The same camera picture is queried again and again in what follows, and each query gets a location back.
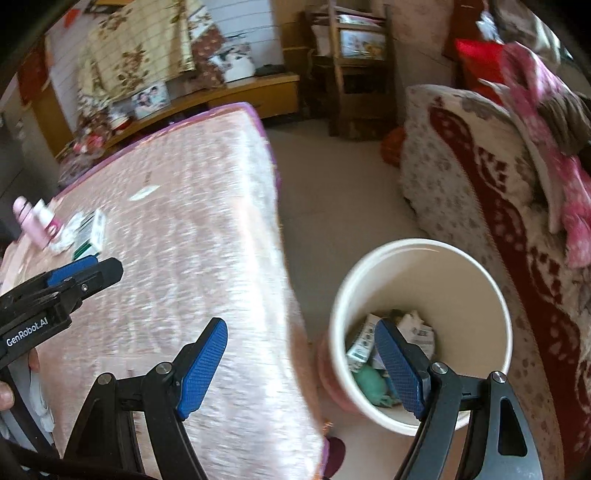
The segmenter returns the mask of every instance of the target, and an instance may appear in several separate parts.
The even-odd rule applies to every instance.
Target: bed
[[[124,266],[119,284],[38,348],[60,452],[100,373],[143,375],[218,316],[228,347],[184,423],[204,470],[212,480],[314,478],[323,448],[316,385],[284,264],[275,165],[252,107],[217,108],[146,137],[53,203],[64,219],[103,209],[102,258]],[[71,254],[52,257],[21,239],[2,291]],[[136,424],[146,473],[157,476],[145,423]]]
[[[509,380],[544,478],[565,478],[591,444],[589,269],[566,267],[564,235],[548,210],[528,150],[507,111],[435,85],[407,89],[404,196],[429,235],[476,258],[511,314]]]

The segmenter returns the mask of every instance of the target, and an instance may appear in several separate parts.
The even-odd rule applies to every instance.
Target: orange bag
[[[404,127],[398,127],[392,130],[382,140],[382,159],[390,164],[398,167],[400,165],[400,155],[402,153],[402,144],[406,139],[406,132]]]

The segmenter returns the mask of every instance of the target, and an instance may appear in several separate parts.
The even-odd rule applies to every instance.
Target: sofa
[[[591,274],[566,266],[548,207],[508,112],[477,93],[407,89],[404,196],[421,228],[478,260],[498,283],[514,336],[509,380],[546,480],[562,480],[591,444]]]

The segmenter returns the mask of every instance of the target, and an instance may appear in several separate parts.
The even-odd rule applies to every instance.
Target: red cushion
[[[456,40],[456,50],[462,62],[466,86],[473,92],[478,92],[502,106],[501,98],[492,88],[481,84],[478,79],[505,83],[499,65],[503,45],[495,42],[458,39]]]

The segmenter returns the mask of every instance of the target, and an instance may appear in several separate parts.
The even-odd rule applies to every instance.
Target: framed photograph
[[[140,120],[170,105],[170,97],[164,82],[157,82],[136,93],[131,98],[134,104],[135,117]]]
[[[255,74],[255,65],[252,62],[252,50],[249,43],[224,45],[212,59],[219,58],[220,68],[223,72],[224,82],[233,82]]]

